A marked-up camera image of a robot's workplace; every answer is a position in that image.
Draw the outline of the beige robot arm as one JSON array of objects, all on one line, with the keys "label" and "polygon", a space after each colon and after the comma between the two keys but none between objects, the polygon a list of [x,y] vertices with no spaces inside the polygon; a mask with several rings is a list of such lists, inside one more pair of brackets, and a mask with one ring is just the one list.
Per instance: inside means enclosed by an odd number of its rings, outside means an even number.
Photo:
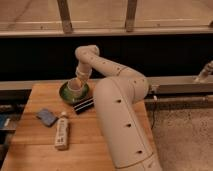
[{"label": "beige robot arm", "polygon": [[93,89],[94,107],[116,171],[163,171],[133,104],[149,83],[140,72],[103,58],[96,45],[80,46],[76,75],[86,82],[95,69],[105,76]]}]

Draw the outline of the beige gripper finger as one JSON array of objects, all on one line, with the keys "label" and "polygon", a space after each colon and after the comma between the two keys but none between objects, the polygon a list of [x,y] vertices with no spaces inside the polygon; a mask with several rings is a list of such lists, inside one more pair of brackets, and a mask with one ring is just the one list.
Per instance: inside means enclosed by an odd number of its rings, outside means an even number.
[{"label": "beige gripper finger", "polygon": [[78,89],[82,89],[84,87],[84,82],[80,80],[79,78],[76,78],[76,85]]}]

